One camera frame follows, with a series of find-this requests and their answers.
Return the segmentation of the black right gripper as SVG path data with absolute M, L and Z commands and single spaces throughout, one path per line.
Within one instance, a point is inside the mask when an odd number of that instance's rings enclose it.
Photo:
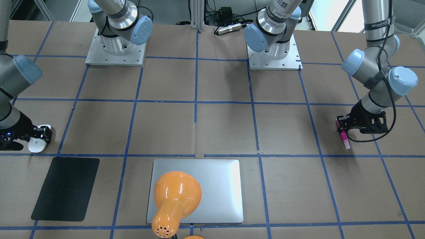
M 35 127 L 26 115 L 20 112 L 19 120 L 13 126 L 1 129 L 1 151 L 21 151 L 23 145 L 15 142 L 16 139 L 29 142 L 29 138 L 41 139 L 46 144 L 50 144 L 52 138 L 51 126 Z

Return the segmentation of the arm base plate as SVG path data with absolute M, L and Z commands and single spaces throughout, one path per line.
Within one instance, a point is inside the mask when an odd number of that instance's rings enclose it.
M 291 36 L 290 41 L 275 43 L 262 52 L 256 52 L 249 46 L 246 48 L 249 68 L 252 70 L 298 71 L 303 69 L 294 35 Z
M 107 38 L 95 30 L 85 63 L 96 66 L 144 65 L 147 43 L 135 45 L 122 37 Z

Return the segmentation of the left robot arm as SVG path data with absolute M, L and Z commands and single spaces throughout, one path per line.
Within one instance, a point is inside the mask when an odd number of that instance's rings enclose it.
M 256 52 L 284 43 L 292 36 L 290 19 L 300 17 L 300 0 L 272 0 L 261 9 L 256 20 L 246 26 L 246 44 Z M 385 108 L 395 109 L 395 102 L 407 95 L 418 83 L 416 74 L 405 67 L 385 66 L 400 47 L 394 34 L 391 0 L 363 0 L 364 29 L 367 47 L 355 49 L 342 69 L 369 89 L 346 116 L 338 116 L 336 126 L 341 135 L 358 129 L 363 134 L 387 134 Z

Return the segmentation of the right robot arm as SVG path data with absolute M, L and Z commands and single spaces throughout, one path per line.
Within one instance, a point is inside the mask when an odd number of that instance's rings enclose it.
M 151 18 L 129 0 L 90 0 L 89 11 L 97 25 L 86 63 L 88 65 L 143 64 L 146 42 L 153 30 Z M 6 53 L 12 2 L 1 1 L 0 133 L 2 151 L 21 151 L 26 141 L 29 151 L 39 153 L 51 142 L 48 124 L 35 126 L 12 105 L 12 100 L 42 76 L 41 69 L 27 56 Z

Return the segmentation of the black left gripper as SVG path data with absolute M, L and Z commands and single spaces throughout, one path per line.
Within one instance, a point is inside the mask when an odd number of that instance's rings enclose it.
M 388 132 L 386 112 L 378 114 L 367 111 L 359 101 L 346 116 L 337 116 L 337 131 L 347 133 L 351 129 L 359 129 L 363 134 L 384 134 Z

